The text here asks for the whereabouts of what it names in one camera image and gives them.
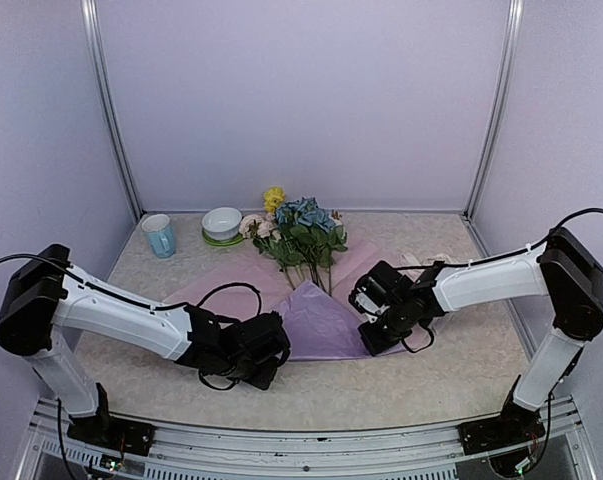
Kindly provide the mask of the purple wrapping paper sheet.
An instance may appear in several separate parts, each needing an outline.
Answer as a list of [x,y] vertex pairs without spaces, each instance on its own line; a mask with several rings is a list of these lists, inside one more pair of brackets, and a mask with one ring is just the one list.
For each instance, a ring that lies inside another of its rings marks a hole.
[[308,279],[297,274],[284,274],[275,261],[242,244],[244,251],[225,257],[221,265],[206,274],[190,274],[190,281],[167,296],[164,301],[175,304],[198,303],[213,288],[231,282],[253,285],[262,296],[265,312],[275,310],[282,315],[283,327],[291,342],[292,361],[354,360],[369,356],[358,332],[365,321],[347,301],[357,280],[380,260],[391,265],[400,257],[379,249],[374,244],[355,239],[348,251],[336,256],[332,267],[332,293],[327,294]]

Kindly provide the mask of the blue fake flower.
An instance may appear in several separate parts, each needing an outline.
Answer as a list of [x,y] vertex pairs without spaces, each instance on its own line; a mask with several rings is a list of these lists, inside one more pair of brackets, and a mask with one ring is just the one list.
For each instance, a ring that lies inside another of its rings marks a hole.
[[275,212],[280,234],[281,268],[294,269],[328,295],[332,294],[335,255],[348,250],[347,232],[333,211],[322,208],[314,197],[283,202]]

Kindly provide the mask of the green plate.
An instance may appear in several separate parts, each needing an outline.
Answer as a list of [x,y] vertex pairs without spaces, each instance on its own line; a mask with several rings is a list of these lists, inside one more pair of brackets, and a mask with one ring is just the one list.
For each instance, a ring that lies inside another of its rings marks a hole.
[[215,247],[237,245],[244,240],[242,234],[239,232],[239,226],[240,224],[237,223],[223,232],[213,232],[203,226],[201,228],[201,235],[206,243]]

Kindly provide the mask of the pink fake rose stems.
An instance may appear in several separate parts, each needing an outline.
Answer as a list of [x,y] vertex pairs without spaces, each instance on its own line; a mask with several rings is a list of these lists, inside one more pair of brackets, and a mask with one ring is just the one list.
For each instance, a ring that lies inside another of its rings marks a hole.
[[[340,218],[340,222],[342,223],[342,218],[339,213],[336,211],[333,212],[334,216],[338,216]],[[268,214],[266,216],[254,214],[243,218],[240,224],[239,232],[245,239],[252,242],[260,255],[270,258],[276,262],[279,271],[284,274],[289,284],[294,283],[291,278],[292,272],[295,272],[301,280],[311,281],[308,273],[304,273],[303,276],[300,276],[292,268],[288,268],[286,271],[281,268],[280,247],[282,244],[279,243],[280,234],[276,231],[276,228],[277,226],[274,214]]]

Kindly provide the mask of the white ceramic bowl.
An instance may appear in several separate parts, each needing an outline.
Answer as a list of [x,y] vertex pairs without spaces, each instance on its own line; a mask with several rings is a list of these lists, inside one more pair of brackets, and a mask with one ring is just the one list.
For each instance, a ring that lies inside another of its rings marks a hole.
[[242,213],[231,207],[220,207],[207,212],[202,218],[206,235],[216,241],[226,241],[239,233]]

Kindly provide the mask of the yellow fake flower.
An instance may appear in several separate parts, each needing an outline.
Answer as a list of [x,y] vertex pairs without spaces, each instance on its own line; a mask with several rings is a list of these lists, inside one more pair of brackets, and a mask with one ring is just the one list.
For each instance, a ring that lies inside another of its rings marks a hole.
[[277,208],[286,201],[286,193],[282,187],[274,186],[264,192],[263,199],[264,210],[274,214]]

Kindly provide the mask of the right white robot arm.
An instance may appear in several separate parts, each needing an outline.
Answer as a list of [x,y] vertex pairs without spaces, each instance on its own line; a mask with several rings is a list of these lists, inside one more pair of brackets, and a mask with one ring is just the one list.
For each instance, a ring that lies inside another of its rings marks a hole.
[[416,326],[466,308],[506,302],[519,317],[536,313],[535,348],[492,426],[504,444],[516,442],[552,390],[571,373],[585,345],[603,331],[603,266],[566,227],[552,228],[523,248],[477,261],[437,260],[407,267],[377,262],[348,301],[365,316],[358,332],[371,356],[405,344]]

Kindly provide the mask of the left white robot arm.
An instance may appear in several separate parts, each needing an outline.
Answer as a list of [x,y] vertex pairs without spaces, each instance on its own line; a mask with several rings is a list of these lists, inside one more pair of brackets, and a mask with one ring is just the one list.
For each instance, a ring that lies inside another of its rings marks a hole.
[[89,379],[67,345],[66,328],[131,344],[209,377],[267,390],[291,353],[279,313],[257,311],[248,320],[215,314],[202,302],[164,304],[136,296],[71,263],[70,251],[52,244],[19,253],[0,307],[0,347],[30,363],[57,395],[75,425],[102,445],[121,434],[107,394]]

